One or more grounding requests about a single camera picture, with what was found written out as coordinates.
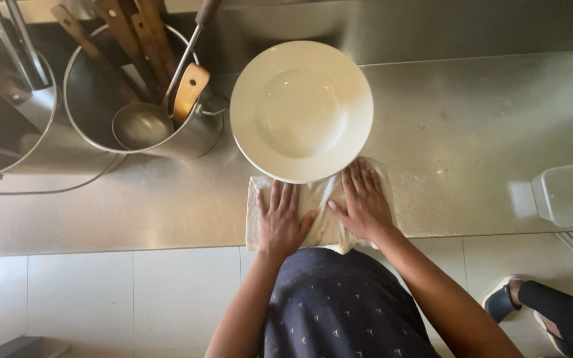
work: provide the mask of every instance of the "person's right hand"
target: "person's right hand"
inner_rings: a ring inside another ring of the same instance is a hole
[[[358,159],[342,171],[342,184],[346,211],[332,200],[329,207],[347,229],[370,241],[399,232],[393,224],[379,176],[374,169],[366,167],[364,159]]]

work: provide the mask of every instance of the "foot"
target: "foot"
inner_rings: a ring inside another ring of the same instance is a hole
[[[508,314],[521,310],[522,305],[518,301],[518,288],[522,282],[516,275],[507,276],[490,291],[488,296],[485,296],[481,305],[495,322],[500,323]],[[511,290],[516,291],[517,294],[514,300]]]
[[[558,353],[561,353],[564,357],[573,358],[573,346],[567,343],[566,341],[563,341],[561,338],[559,338],[560,333],[558,333],[556,324],[546,319],[542,314],[536,311],[534,311],[534,319],[541,326],[541,328],[545,330],[545,333],[547,333],[547,337],[552,342],[552,345],[554,346],[556,351]],[[558,333],[558,336],[552,333],[551,329],[555,330]]]

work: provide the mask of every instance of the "plastic container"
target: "plastic container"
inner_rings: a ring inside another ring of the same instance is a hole
[[[545,170],[532,180],[539,215],[558,226],[573,226],[573,165]]]

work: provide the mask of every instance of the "metal bucket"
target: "metal bucket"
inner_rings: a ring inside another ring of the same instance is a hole
[[[30,104],[33,116],[25,117],[0,96],[0,179],[4,174],[97,174],[112,170],[124,158],[100,150],[84,141],[60,109],[59,91],[52,68],[39,54],[53,84],[34,92]],[[0,66],[16,73],[0,39]],[[49,194],[52,192],[0,193]]]
[[[172,51],[182,53],[187,46],[187,39],[170,26],[166,26],[166,29]],[[95,30],[91,37],[110,62],[122,65],[130,63],[107,25]],[[113,153],[143,153],[192,159],[205,154],[218,142],[223,128],[222,112],[226,108],[221,109],[212,97],[211,91],[206,88],[185,123],[170,137],[149,148],[125,149],[114,137],[112,120],[116,112],[128,105],[128,102],[116,87],[104,83],[94,73],[94,64],[78,47],[72,54],[66,70],[64,98],[72,125],[86,141],[96,147]]]

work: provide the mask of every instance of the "white towel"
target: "white towel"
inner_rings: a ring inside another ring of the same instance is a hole
[[[388,170],[383,163],[374,159],[364,158],[379,175],[384,195],[390,205],[390,212],[394,213],[392,188],[388,179]],[[261,175],[252,176],[249,180],[249,193],[247,197],[246,218],[246,249],[247,251],[258,250],[260,229],[260,208],[256,199],[258,189],[263,189],[265,203],[268,204],[271,195],[272,178]],[[337,251],[340,254],[349,252],[355,245],[371,246],[377,248],[368,240],[358,238],[353,232],[348,231],[342,223],[330,211],[327,202],[332,199],[341,207],[346,208],[346,198],[342,186],[342,173],[331,176],[328,179],[315,183],[302,184],[300,186],[300,218],[310,210],[317,210],[318,216],[313,223],[302,247],[322,246]]]

